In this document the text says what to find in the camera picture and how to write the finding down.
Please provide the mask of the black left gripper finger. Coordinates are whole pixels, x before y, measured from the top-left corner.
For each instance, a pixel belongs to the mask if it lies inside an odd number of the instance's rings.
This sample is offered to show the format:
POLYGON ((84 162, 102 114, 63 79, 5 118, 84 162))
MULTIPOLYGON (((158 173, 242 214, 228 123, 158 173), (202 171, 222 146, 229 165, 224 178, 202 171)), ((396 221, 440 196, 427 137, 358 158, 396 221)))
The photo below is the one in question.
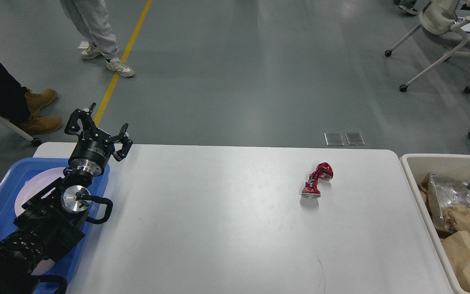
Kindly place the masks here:
POLYGON ((129 139, 129 134, 127 132, 129 124, 125 123, 121 127, 119 134, 115 136, 110 136, 107 139, 107 148, 110 151, 110 155, 117 161, 125 159, 133 145, 133 141, 129 139), (121 148, 116 149, 115 145, 121 143, 121 148))
POLYGON ((93 102, 89 108, 75 109, 64 128, 67 135, 77 136, 78 142, 98 141, 102 138, 101 131, 96 127, 91 114, 96 106, 93 102))

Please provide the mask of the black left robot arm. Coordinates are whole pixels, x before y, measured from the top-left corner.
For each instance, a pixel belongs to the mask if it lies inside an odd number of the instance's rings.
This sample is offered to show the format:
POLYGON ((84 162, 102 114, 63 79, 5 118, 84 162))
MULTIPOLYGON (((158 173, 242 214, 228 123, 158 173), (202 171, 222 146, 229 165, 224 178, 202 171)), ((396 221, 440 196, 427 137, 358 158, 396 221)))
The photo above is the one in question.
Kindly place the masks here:
POLYGON ((55 179, 23 204, 17 216, 17 230, 0 241, 0 294, 31 294, 40 283, 56 283, 56 294, 67 291, 67 280, 56 275, 34 275, 42 260, 59 261, 83 239, 85 223, 108 221, 113 202, 92 195, 88 187, 106 170, 110 157, 121 161, 133 145, 125 123, 112 136, 98 128, 89 109, 75 109, 65 134, 78 136, 64 175, 55 179))

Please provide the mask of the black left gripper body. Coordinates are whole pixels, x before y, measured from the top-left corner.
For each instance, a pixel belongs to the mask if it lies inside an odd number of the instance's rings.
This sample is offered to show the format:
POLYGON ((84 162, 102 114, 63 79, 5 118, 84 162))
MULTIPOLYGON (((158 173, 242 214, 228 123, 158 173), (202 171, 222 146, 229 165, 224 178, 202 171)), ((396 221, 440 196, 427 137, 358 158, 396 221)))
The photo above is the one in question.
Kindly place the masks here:
POLYGON ((69 158, 69 167, 73 170, 86 171, 94 177, 100 176, 114 151, 113 143, 90 139, 79 140, 69 158))

